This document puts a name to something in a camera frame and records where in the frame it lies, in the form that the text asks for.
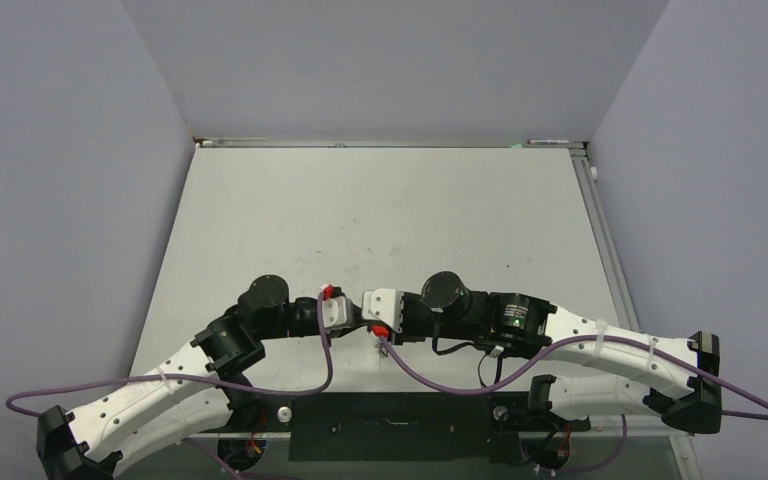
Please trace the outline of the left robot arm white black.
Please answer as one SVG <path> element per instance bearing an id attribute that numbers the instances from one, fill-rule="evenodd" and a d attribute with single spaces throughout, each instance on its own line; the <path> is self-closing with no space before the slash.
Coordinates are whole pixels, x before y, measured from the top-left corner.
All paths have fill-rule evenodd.
<path id="1" fill-rule="evenodd" d="M 357 328 L 361 309 L 338 287 L 318 297 L 289 297 L 277 275 L 255 279 L 236 304 L 154 369 L 117 382 L 102 398 L 66 410 L 54 406 L 37 420 L 36 453 L 50 479 L 112 479 L 141 458 L 205 430 L 234 430 L 256 421 L 254 397 L 276 390 L 252 386 L 246 369 L 266 356 L 266 339 L 316 335 L 326 360 L 317 387 L 284 396 L 323 392 L 334 376 L 332 332 Z"/>

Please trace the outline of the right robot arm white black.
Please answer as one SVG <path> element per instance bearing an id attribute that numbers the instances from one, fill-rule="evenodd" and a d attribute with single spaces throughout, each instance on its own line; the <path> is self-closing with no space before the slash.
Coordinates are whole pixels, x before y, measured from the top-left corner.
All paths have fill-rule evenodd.
<path id="1" fill-rule="evenodd" d="M 527 419 L 549 428 L 560 419 L 594 415 L 657 416 L 692 434 L 719 432 L 723 417 L 720 339 L 697 331 L 655 337 L 575 314 L 521 293 L 469 289 L 458 275 L 432 275 L 420 293 L 383 289 L 363 310 L 396 343 L 429 338 L 439 356 L 462 348 L 496 355 L 576 364 L 597 375 L 534 378 Z"/>

